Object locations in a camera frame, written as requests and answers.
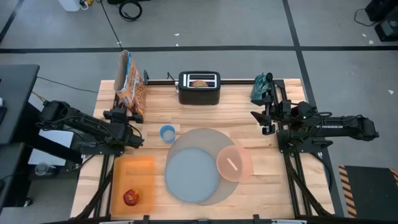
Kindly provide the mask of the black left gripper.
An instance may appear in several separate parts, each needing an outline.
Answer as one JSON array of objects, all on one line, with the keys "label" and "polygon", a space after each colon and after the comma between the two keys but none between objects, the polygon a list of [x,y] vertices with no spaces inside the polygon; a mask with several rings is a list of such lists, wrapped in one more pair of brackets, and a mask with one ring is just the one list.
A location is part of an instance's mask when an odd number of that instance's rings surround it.
[{"label": "black left gripper", "polygon": [[141,114],[134,114],[133,116],[127,115],[126,108],[114,108],[110,111],[103,111],[103,116],[105,119],[110,120],[112,123],[128,123],[130,121],[135,121],[136,123],[143,123],[144,118]]}]

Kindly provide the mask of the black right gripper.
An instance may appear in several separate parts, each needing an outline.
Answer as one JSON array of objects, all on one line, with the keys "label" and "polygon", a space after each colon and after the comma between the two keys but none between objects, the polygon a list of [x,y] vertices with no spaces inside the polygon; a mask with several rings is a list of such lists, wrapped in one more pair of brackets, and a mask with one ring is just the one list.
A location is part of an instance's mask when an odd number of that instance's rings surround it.
[{"label": "black right gripper", "polygon": [[258,106],[264,105],[265,107],[262,113],[251,112],[259,125],[263,126],[263,135],[275,133],[275,125],[272,124],[272,121],[283,122],[291,117],[292,104],[290,101],[281,101],[277,105],[273,105],[269,102],[269,96],[265,96],[260,100],[251,100],[251,103]]}]

